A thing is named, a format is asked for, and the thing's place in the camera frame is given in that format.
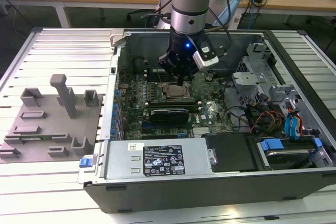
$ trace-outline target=sticker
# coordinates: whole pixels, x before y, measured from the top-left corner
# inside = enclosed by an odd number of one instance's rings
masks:
[[[129,151],[141,151],[144,146],[144,143],[129,143],[128,150]]]
[[[147,177],[185,174],[181,145],[145,146],[143,160]]]

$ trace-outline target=vertical gray post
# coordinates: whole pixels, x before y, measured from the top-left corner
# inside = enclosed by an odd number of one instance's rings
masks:
[[[50,78],[50,85],[57,89],[59,97],[70,118],[76,117],[76,107],[74,98],[71,97],[65,82],[67,77],[65,74],[53,74]]]

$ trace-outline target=table leg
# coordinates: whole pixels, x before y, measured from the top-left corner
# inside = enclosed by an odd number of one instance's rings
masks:
[[[100,19],[106,18],[104,8],[99,8],[99,13],[100,13]]]
[[[0,5],[0,15],[2,16],[7,16],[8,15],[8,11],[5,5]]]
[[[293,15],[287,15],[283,23],[286,25],[288,22],[290,22],[290,19],[292,18]]]
[[[231,21],[229,23],[229,30],[237,30],[241,15],[245,12],[245,8],[237,8],[235,13],[232,14]]]
[[[59,22],[61,23],[62,28],[71,27],[70,19],[65,11],[63,6],[55,6]]]

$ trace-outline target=white label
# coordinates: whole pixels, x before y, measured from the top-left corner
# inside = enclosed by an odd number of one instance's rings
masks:
[[[129,151],[142,151],[144,147],[144,143],[129,143],[128,150]]]
[[[203,51],[204,53],[207,53],[207,52],[210,52],[210,49],[209,49],[208,47],[203,47],[203,48],[202,48],[202,51]]]

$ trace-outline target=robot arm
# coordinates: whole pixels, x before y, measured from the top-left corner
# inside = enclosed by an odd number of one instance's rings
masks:
[[[178,84],[199,70],[218,62],[218,55],[204,33],[209,0],[172,0],[170,41],[159,57],[160,66]]]

